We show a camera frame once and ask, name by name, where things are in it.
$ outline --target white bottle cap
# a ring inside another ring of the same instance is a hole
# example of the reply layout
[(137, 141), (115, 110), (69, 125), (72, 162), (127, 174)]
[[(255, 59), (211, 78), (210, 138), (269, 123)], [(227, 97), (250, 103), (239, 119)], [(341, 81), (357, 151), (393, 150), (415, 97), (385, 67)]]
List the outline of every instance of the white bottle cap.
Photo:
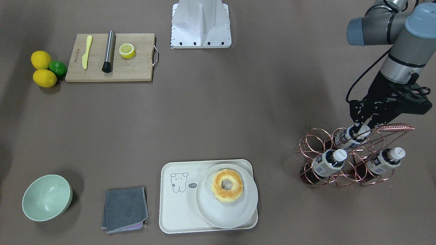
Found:
[(394, 149), (390, 150), (389, 153), (391, 154), (392, 158), (396, 160), (400, 160), (406, 155), (406, 151), (404, 151), (401, 147), (395, 147)]
[(333, 152), (333, 157), (336, 161), (342, 162), (347, 158), (347, 152), (343, 149), (339, 149)]
[(360, 127), (359, 132), (357, 133), (362, 134), (359, 136), (360, 139), (365, 138), (366, 136), (368, 136), (371, 133), (371, 129), (367, 126), (367, 125), (362, 125), (362, 127)]

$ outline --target donut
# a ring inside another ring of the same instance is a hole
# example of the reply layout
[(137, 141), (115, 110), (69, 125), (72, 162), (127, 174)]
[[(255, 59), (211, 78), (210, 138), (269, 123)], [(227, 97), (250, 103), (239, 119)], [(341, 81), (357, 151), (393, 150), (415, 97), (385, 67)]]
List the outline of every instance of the donut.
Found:
[[(229, 180), (232, 183), (230, 190), (226, 190), (222, 187), (222, 182), (225, 180)], [(219, 201), (233, 202), (241, 196), (244, 190), (244, 184), (236, 171), (223, 169), (214, 175), (211, 189)]]

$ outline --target white metal bracket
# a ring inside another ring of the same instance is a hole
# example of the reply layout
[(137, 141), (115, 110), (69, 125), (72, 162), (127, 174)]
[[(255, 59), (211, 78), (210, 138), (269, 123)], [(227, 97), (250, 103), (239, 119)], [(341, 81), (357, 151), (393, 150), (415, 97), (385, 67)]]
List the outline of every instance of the white metal bracket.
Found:
[(228, 48), (228, 5), (221, 0), (180, 0), (173, 5), (172, 48)]

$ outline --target gray towel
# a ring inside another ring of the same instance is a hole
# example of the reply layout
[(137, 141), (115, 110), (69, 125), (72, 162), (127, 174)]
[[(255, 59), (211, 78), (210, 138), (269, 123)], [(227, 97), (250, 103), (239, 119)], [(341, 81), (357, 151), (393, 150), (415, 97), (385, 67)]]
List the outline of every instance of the gray towel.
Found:
[(108, 234), (138, 229), (146, 218), (144, 187), (106, 191), (102, 229)]

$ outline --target wooden cutting board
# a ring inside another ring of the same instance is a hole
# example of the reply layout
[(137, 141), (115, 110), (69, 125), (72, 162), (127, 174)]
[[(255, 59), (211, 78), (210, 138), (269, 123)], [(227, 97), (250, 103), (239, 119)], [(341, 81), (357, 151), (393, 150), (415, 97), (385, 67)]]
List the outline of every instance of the wooden cutting board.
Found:
[[(93, 37), (89, 50), (88, 68), (82, 67), (82, 56), (85, 53), (86, 37)], [(112, 72), (102, 72), (105, 61), (108, 34), (77, 34), (71, 54), (67, 82), (138, 82), (151, 81), (153, 78), (153, 53), (155, 44), (154, 34), (118, 33), (115, 40), (115, 52)], [(135, 47), (136, 55), (124, 59), (119, 54), (119, 47), (130, 43)]]

